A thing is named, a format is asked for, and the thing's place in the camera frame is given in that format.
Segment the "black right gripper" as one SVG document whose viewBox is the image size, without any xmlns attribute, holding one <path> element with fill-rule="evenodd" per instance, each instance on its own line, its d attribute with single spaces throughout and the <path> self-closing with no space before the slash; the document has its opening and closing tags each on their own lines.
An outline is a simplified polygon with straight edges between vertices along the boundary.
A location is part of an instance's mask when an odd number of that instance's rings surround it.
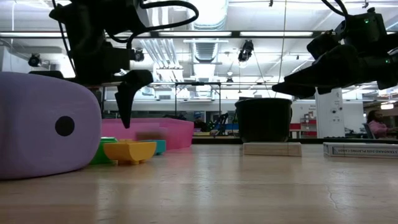
<svg viewBox="0 0 398 224">
<path fill-rule="evenodd" d="M 326 31 L 313 39 L 307 50 L 314 57 L 313 65 L 284 78 L 284 82 L 272 86 L 274 92 L 297 98 L 312 97 L 317 88 L 345 87 L 361 83 L 366 78 L 370 57 L 366 47 L 370 44 L 351 45 L 344 42 L 345 32 Z M 293 83 L 307 83 L 300 86 Z"/>
</svg>

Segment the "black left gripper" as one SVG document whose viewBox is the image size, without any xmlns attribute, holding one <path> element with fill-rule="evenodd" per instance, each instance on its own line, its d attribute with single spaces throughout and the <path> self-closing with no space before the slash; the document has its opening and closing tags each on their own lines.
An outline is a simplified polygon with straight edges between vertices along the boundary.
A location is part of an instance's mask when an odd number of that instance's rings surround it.
<svg viewBox="0 0 398 224">
<path fill-rule="evenodd" d="M 130 67 L 131 51 L 113 47 L 104 34 L 70 34 L 70 56 L 75 66 L 71 82 L 84 86 L 96 86 L 116 82 L 114 77 L 121 69 Z M 58 71 L 30 71 L 30 74 L 64 78 Z M 131 70 L 121 77 L 114 94 L 123 126 L 130 128 L 132 103 L 135 94 L 154 81 L 148 70 Z"/>
</svg>

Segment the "small green toy block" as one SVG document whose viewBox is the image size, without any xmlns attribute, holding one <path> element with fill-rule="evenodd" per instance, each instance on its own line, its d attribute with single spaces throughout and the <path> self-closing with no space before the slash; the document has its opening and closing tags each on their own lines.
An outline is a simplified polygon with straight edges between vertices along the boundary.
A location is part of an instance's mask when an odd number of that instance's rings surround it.
<svg viewBox="0 0 398 224">
<path fill-rule="evenodd" d="M 105 143 L 115 143 L 118 140 L 112 137 L 102 137 L 98 149 L 94 158 L 91 160 L 90 165 L 98 165 L 98 164 L 112 164 L 113 161 L 109 159 L 104 153 L 104 144 Z"/>
</svg>

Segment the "yellow toy block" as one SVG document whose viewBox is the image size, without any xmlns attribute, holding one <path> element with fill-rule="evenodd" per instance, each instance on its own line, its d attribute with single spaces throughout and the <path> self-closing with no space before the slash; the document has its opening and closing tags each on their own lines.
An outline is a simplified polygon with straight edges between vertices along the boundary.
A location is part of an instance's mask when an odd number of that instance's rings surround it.
<svg viewBox="0 0 398 224">
<path fill-rule="evenodd" d="M 105 155 L 118 164 L 145 163 L 155 154 L 156 143 L 148 141 L 121 141 L 104 143 Z"/>
</svg>

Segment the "blue playing card deck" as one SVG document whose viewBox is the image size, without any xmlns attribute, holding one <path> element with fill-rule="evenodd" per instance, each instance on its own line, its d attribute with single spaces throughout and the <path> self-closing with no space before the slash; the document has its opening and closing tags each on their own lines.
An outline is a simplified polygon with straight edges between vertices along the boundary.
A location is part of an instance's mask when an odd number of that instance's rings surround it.
<svg viewBox="0 0 398 224">
<path fill-rule="evenodd" d="M 398 159 L 398 144 L 324 142 L 323 152 L 330 157 Z"/>
</svg>

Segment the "purple foam die black dots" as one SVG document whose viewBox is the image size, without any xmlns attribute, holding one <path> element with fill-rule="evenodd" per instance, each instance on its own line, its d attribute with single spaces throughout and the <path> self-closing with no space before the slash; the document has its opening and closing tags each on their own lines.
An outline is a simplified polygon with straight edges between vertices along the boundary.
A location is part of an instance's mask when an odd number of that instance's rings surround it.
<svg viewBox="0 0 398 224">
<path fill-rule="evenodd" d="M 101 111 L 91 91 L 59 78 L 0 72 L 0 179 L 81 169 L 100 139 Z"/>
</svg>

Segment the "teal toy block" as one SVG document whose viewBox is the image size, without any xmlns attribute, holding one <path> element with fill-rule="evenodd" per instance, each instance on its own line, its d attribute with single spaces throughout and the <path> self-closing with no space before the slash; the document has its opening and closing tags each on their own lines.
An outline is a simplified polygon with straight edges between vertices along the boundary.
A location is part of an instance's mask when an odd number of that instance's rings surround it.
<svg viewBox="0 0 398 224">
<path fill-rule="evenodd" d="M 162 155 L 166 151 L 166 140 L 149 140 L 149 142 L 156 143 L 155 156 Z"/>
</svg>

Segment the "white pillar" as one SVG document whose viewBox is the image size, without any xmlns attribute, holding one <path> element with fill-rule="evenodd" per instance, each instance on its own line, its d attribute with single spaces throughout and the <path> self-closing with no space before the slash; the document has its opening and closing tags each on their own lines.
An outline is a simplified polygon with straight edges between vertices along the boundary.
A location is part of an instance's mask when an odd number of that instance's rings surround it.
<svg viewBox="0 0 398 224">
<path fill-rule="evenodd" d="M 345 137 L 342 89 L 326 91 L 317 88 L 315 93 L 317 138 Z"/>
</svg>

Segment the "red shelf unit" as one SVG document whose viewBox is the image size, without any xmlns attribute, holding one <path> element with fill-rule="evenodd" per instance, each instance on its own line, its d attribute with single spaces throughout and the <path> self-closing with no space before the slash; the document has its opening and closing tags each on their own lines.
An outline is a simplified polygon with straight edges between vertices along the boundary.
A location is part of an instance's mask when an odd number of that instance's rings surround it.
<svg viewBox="0 0 398 224">
<path fill-rule="evenodd" d="M 317 120 L 301 118 L 299 123 L 290 123 L 289 138 L 317 138 Z"/>
</svg>

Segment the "black bucket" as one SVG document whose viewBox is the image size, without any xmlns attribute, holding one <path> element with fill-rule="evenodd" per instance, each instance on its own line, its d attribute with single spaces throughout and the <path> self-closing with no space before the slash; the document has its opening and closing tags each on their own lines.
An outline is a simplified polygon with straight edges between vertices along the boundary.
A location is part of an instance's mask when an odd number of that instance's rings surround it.
<svg viewBox="0 0 398 224">
<path fill-rule="evenodd" d="M 242 142 L 286 142 L 292 119 L 292 101 L 248 98 L 235 103 Z"/>
</svg>

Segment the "person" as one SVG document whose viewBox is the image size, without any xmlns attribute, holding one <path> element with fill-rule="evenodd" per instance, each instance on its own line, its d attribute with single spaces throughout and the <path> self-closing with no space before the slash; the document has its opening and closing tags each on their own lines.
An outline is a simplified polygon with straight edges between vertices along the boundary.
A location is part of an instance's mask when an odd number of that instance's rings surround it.
<svg viewBox="0 0 398 224">
<path fill-rule="evenodd" d="M 378 110 L 372 110 L 367 115 L 367 125 L 376 139 L 386 138 L 390 133 L 398 133 L 398 128 L 388 128 L 382 120 L 383 116 Z"/>
<path fill-rule="evenodd" d="M 194 128 L 200 129 L 201 132 L 207 131 L 207 124 L 201 119 L 200 112 L 194 112 Z"/>
</svg>

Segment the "black ceiling light track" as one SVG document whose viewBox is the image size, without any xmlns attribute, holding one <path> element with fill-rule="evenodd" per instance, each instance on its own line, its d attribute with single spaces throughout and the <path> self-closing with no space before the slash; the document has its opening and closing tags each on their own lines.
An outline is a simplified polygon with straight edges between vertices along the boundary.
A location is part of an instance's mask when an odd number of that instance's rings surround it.
<svg viewBox="0 0 398 224">
<path fill-rule="evenodd" d="M 138 39 L 310 39 L 324 33 L 324 31 L 153 31 L 139 34 Z M 1 31 L 0 38 L 5 39 L 61 39 L 60 32 L 43 31 Z"/>
</svg>

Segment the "pink plastic bin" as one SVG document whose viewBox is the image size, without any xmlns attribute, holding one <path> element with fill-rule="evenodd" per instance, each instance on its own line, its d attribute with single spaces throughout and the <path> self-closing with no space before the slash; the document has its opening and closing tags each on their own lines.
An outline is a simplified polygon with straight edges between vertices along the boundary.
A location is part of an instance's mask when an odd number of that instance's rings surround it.
<svg viewBox="0 0 398 224">
<path fill-rule="evenodd" d="M 167 150 L 183 149 L 192 145 L 193 128 L 191 121 L 172 118 L 131 118 L 128 129 L 120 119 L 103 119 L 102 137 L 136 140 L 138 131 L 163 131 L 167 135 Z"/>
</svg>

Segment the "black aluminium table frame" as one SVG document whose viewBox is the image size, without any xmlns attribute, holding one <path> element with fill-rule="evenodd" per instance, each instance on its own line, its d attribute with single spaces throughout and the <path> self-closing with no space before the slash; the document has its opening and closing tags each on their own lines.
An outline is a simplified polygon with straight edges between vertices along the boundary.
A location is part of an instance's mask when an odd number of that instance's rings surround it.
<svg viewBox="0 0 398 224">
<path fill-rule="evenodd" d="M 398 139 L 315 138 L 288 139 L 288 142 L 301 144 L 323 144 L 324 142 L 398 144 Z M 243 142 L 239 138 L 193 138 L 192 144 L 243 144 Z"/>
</svg>

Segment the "black metal frame stand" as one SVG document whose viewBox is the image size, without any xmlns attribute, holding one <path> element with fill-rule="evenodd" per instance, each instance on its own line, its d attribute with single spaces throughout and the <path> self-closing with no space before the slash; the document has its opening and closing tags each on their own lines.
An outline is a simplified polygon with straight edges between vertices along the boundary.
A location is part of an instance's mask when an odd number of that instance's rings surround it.
<svg viewBox="0 0 398 224">
<path fill-rule="evenodd" d="M 218 86 L 218 113 L 219 113 L 219 117 L 221 117 L 222 115 L 222 110 L 221 110 L 221 82 L 175 82 L 174 83 L 174 91 L 175 91 L 175 98 L 174 98 L 174 115 L 177 116 L 177 90 L 178 90 L 178 86 L 181 85 L 183 87 L 186 86 Z M 193 108 L 189 109 L 188 106 L 185 106 L 186 109 L 190 110 L 190 111 L 209 111 L 210 107 L 209 106 L 205 106 L 205 102 L 204 101 L 192 101 L 192 103 L 198 103 L 198 105 L 194 106 Z"/>
</svg>

